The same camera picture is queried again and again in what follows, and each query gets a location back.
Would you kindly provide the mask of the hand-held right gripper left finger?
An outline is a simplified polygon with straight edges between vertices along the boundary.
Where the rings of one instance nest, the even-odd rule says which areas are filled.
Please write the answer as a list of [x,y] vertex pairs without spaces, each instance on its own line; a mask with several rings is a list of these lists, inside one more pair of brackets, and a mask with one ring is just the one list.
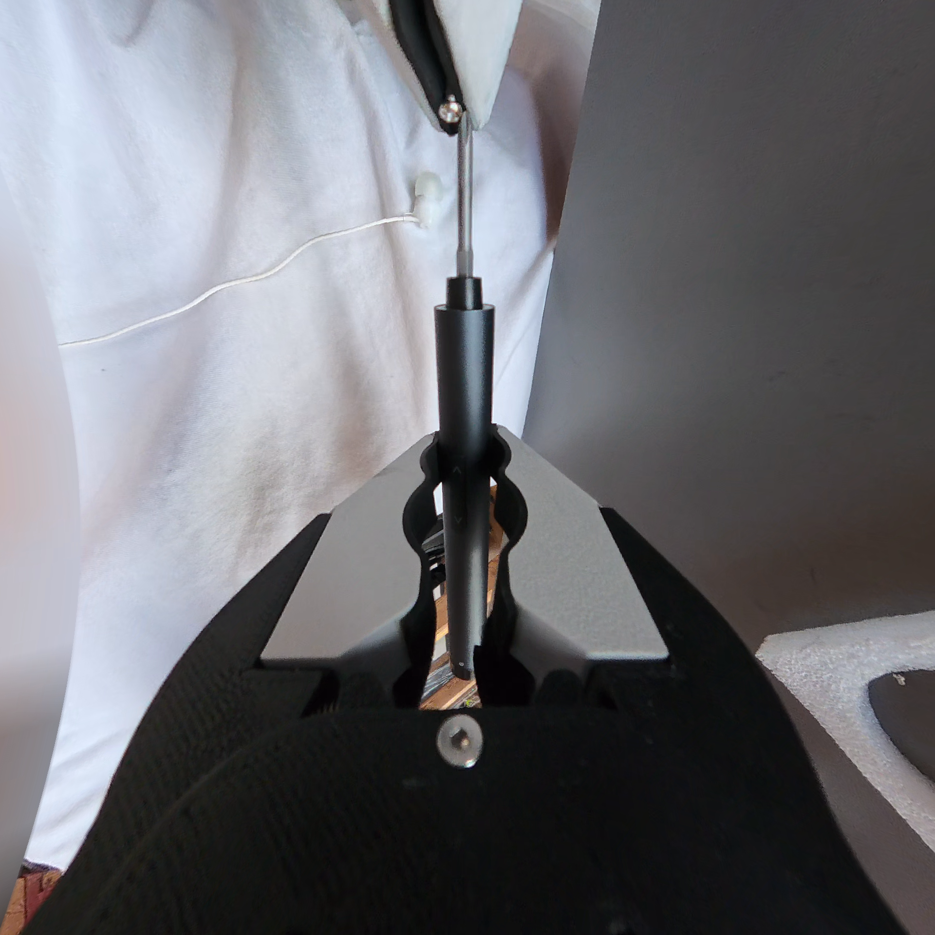
[[437,521],[437,436],[422,438],[330,514],[260,656],[269,667],[370,673],[418,705],[436,633],[425,540]]

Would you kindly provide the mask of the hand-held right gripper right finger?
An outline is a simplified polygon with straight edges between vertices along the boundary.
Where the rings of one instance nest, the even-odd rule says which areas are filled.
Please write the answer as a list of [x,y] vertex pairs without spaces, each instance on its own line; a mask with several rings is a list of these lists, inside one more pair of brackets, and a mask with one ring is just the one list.
[[669,650],[596,500],[503,427],[491,438],[507,538],[478,648],[483,705],[527,705],[551,672]]

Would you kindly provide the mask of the black electric screwdriver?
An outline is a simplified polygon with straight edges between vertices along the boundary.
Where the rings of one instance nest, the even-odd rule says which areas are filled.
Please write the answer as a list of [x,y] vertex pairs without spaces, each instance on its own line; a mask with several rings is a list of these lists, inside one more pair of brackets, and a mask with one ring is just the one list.
[[453,675],[469,680],[486,619],[489,470],[495,310],[474,274],[473,138],[461,115],[457,136],[457,251],[446,303],[435,310],[438,466]]

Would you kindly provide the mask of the person's white polo shirt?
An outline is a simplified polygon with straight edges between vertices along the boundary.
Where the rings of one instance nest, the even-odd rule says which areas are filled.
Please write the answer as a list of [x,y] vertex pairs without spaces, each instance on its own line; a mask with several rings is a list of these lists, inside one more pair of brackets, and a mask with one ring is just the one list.
[[361,2],[2,2],[2,173],[64,349],[81,577],[26,858],[74,858],[136,725],[217,610],[438,425],[454,142]]

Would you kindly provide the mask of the white foam packing piece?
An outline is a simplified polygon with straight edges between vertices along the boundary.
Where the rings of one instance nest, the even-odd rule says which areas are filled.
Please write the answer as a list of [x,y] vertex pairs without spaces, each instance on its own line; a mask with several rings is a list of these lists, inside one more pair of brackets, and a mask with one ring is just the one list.
[[933,782],[890,741],[868,686],[893,672],[933,670],[934,612],[775,634],[756,656],[933,849]]

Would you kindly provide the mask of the white wired earphone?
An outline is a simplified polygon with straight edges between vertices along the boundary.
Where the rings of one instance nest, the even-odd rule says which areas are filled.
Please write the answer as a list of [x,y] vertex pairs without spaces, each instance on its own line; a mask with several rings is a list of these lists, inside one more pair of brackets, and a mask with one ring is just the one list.
[[199,296],[193,298],[193,300],[177,309],[163,312],[143,321],[137,321],[132,324],[128,324],[111,333],[106,333],[96,337],[85,337],[77,340],[62,342],[58,345],[58,347],[60,350],[64,350],[101,344],[118,337],[124,337],[126,335],[132,334],[151,325],[171,320],[197,308],[208,299],[215,297],[217,294],[228,291],[230,289],[238,288],[240,286],[259,283],[274,277],[275,275],[284,271],[290,263],[293,263],[304,252],[310,250],[312,247],[328,241],[338,240],[356,235],[358,233],[364,233],[368,230],[394,224],[416,224],[421,229],[429,229],[438,218],[439,205],[441,203],[443,193],[444,188],[439,176],[431,171],[423,171],[417,176],[415,180],[412,206],[405,213],[380,218],[379,220],[371,221],[366,224],[359,224],[353,227],[331,231],[315,236],[298,245],[295,250],[287,254],[281,260],[281,262],[275,264],[274,266],[249,276],[238,277],[233,280],[218,283],[206,289]]

